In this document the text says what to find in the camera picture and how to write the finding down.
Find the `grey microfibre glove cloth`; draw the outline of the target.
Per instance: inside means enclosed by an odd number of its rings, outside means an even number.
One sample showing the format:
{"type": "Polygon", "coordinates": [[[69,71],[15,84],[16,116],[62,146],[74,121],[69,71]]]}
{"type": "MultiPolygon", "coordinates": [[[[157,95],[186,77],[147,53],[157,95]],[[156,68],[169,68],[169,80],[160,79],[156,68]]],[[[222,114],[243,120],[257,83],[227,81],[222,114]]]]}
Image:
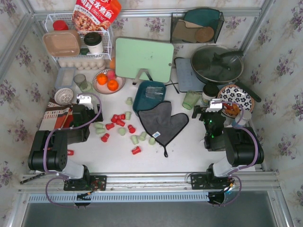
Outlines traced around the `grey microfibre glove cloth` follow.
{"type": "Polygon", "coordinates": [[[172,115],[172,103],[163,101],[153,109],[138,112],[139,120],[149,136],[164,148],[164,156],[168,157],[167,145],[174,140],[189,123],[185,113],[172,115]]]}

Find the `green capsule tall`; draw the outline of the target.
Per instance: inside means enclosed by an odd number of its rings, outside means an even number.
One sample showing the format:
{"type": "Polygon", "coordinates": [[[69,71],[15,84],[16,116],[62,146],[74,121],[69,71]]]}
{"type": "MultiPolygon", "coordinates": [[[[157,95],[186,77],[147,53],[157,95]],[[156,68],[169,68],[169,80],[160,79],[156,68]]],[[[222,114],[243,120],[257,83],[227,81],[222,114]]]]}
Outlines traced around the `green capsule tall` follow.
{"type": "Polygon", "coordinates": [[[131,136],[131,141],[134,145],[139,143],[138,137],[136,135],[131,136]]]}

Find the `teal storage basket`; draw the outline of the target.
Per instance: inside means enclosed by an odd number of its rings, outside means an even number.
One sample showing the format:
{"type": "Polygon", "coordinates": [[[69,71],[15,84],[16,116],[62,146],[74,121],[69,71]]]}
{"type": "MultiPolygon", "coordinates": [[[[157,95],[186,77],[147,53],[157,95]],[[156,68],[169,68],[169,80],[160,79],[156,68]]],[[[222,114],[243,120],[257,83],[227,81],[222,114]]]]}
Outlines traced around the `teal storage basket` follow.
{"type": "Polygon", "coordinates": [[[164,101],[166,86],[155,81],[144,81],[138,89],[133,102],[133,111],[138,116],[139,111],[151,110],[164,101]]]}

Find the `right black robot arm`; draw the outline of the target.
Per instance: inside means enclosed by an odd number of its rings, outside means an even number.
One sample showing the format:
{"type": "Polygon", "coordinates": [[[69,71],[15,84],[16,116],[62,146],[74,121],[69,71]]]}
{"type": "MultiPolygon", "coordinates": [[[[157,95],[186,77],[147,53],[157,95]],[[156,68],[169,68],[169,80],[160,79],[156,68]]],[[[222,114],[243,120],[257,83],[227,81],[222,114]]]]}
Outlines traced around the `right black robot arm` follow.
{"type": "Polygon", "coordinates": [[[233,174],[264,161],[264,151],[251,127],[240,125],[244,108],[232,102],[232,110],[237,113],[238,121],[226,127],[226,118],[221,114],[227,103],[212,99],[208,107],[194,106],[192,118],[203,122],[206,133],[203,139],[205,148],[210,152],[224,151],[225,157],[212,163],[205,172],[191,173],[188,176],[193,190],[214,189],[226,191],[234,181],[233,174]]]}

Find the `clear plastic cup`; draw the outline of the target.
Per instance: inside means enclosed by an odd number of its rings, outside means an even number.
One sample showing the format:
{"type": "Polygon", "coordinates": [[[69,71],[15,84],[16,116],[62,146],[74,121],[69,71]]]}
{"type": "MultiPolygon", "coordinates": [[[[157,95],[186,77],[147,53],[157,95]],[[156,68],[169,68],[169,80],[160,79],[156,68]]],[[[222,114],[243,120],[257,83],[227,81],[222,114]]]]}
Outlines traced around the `clear plastic cup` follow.
{"type": "Polygon", "coordinates": [[[150,99],[161,100],[164,95],[163,87],[148,86],[145,90],[145,96],[150,99]]]}

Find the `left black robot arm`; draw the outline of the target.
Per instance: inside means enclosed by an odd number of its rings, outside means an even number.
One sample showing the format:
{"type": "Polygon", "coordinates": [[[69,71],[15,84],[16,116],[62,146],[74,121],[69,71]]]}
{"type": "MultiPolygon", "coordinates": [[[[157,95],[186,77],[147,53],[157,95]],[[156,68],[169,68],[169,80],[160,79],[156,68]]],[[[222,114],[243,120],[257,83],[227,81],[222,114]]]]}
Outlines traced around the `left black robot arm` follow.
{"type": "Polygon", "coordinates": [[[72,115],[73,120],[67,128],[36,132],[27,164],[30,170],[57,174],[70,184],[87,187],[92,176],[85,165],[68,158],[68,145],[86,142],[89,126],[103,120],[100,98],[93,93],[77,95],[72,115]]]}

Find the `green capsule top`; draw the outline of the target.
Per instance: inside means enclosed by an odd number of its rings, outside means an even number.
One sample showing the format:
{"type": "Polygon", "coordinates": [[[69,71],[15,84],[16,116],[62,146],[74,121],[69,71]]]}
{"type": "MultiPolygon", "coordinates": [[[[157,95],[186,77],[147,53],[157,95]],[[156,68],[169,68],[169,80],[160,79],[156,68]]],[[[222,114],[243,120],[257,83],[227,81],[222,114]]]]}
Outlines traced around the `green capsule top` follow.
{"type": "Polygon", "coordinates": [[[126,103],[127,105],[132,105],[132,104],[133,104],[133,99],[132,99],[132,97],[128,97],[125,103],[126,103]]]}

